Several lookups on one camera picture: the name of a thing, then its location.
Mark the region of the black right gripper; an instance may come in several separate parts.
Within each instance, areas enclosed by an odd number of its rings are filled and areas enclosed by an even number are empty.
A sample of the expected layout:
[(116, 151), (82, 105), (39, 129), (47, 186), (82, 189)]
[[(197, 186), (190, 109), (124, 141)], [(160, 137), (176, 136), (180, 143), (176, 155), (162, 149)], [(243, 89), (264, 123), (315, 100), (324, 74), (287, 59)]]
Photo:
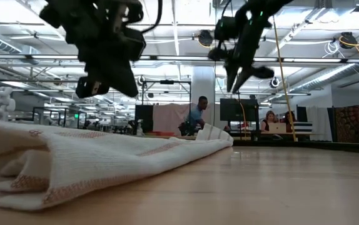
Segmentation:
[(254, 67), (254, 57), (259, 48), (263, 30), (271, 27), (269, 18), (273, 12), (253, 12), (251, 18), (246, 15), (234, 16), (238, 28), (238, 37), (219, 41), (217, 47), (208, 53), (212, 61), (224, 60), (227, 75), (227, 92), (237, 93), (250, 76), (273, 78), (274, 71), (266, 66)]

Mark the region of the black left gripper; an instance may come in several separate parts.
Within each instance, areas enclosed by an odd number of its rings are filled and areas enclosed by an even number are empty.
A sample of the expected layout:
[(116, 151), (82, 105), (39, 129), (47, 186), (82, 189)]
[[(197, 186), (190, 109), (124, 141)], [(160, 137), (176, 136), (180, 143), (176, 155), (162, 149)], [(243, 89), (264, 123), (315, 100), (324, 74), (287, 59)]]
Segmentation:
[(88, 98), (115, 89), (136, 97), (123, 29), (143, 18), (139, 0), (46, 0), (39, 16), (54, 28), (62, 27), (65, 40), (78, 49), (86, 75), (78, 79), (76, 95)]

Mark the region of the white striped towel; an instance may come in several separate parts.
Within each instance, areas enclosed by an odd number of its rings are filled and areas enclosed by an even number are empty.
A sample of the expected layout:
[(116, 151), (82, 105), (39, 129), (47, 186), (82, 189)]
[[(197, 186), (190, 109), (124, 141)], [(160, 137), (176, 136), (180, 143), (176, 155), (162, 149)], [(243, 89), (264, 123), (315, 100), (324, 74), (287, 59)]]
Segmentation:
[(0, 121), (0, 208), (34, 211), (154, 176), (232, 146), (206, 125), (194, 140)]

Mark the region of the black desk monitor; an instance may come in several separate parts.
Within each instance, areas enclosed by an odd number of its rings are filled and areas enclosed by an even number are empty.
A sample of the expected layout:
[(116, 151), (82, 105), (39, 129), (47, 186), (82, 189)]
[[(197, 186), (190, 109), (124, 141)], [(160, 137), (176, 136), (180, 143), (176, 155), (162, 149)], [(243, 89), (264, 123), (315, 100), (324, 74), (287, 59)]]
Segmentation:
[(220, 99), (220, 120), (257, 121), (258, 108), (256, 99)]

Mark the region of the black panel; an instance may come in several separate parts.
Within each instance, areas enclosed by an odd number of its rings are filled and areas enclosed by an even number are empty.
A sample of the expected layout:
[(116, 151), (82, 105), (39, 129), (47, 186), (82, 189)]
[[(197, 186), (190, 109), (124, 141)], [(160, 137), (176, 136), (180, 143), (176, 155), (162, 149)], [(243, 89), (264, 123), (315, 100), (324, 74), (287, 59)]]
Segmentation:
[(141, 127), (144, 133), (153, 130), (153, 108), (152, 105), (135, 105), (135, 120), (142, 120)]

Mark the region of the person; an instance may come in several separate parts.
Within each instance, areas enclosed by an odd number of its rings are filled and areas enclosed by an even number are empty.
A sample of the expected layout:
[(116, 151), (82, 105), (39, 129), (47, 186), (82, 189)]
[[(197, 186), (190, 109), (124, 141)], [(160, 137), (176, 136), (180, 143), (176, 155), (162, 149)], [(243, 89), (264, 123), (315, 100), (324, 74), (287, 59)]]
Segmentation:
[(273, 111), (268, 111), (264, 120), (261, 122), (261, 130), (264, 132), (268, 132), (270, 130), (271, 123), (277, 123), (278, 119)]
[(286, 112), (284, 117), (284, 123), (286, 124), (286, 131), (288, 133), (292, 132), (292, 125), (296, 121), (295, 114), (293, 111)]
[(184, 121), (178, 127), (182, 136), (193, 136), (198, 126), (201, 129), (204, 128), (205, 121), (202, 118), (202, 113), (207, 108), (207, 105), (207, 97), (200, 96), (197, 105), (189, 111)]

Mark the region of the silver laptop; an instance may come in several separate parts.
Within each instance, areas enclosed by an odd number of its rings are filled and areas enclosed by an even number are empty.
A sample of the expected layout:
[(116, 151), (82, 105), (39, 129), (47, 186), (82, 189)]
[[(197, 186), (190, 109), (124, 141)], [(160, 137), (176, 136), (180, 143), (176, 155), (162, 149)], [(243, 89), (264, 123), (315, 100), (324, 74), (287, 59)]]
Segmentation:
[(269, 123), (269, 133), (273, 133), (273, 134), (286, 133), (286, 123), (283, 122)]

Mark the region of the blue white striped box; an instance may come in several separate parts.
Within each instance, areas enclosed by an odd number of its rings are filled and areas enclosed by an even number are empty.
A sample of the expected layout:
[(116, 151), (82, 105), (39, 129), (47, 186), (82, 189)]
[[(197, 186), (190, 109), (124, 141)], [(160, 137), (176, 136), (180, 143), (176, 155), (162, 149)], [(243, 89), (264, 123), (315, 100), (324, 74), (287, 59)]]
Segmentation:
[(313, 123), (312, 122), (294, 122), (293, 128), (296, 133), (312, 133)]

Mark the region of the white curtain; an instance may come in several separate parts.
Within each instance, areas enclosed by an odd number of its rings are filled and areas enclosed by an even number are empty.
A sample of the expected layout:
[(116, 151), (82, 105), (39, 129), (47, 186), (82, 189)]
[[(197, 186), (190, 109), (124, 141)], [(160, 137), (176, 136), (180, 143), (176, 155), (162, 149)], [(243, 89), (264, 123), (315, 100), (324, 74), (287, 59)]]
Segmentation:
[(330, 118), (326, 107), (308, 107), (306, 109), (308, 122), (312, 123), (311, 141), (332, 142)]

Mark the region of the patterned hanging cloth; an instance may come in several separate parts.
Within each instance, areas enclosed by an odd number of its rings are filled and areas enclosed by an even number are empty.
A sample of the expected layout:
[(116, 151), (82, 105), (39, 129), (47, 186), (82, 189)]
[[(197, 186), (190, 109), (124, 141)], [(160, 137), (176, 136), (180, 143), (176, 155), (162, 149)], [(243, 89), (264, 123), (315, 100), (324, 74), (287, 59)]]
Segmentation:
[(336, 136), (341, 143), (359, 143), (359, 106), (335, 109)]

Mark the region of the long ceiling light rail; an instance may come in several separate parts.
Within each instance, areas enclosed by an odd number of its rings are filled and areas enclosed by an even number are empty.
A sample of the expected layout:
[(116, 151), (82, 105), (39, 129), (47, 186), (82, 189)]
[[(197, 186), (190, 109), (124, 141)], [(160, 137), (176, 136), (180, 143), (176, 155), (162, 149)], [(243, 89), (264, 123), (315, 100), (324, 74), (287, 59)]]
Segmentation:
[[(0, 59), (38, 59), (38, 60), (77, 60), (76, 55), (50, 54), (0, 54)], [(151, 61), (209, 61), (205, 56), (141, 56), (140, 60)], [(283, 57), (286, 63), (359, 63), (359, 58), (290, 58)]]

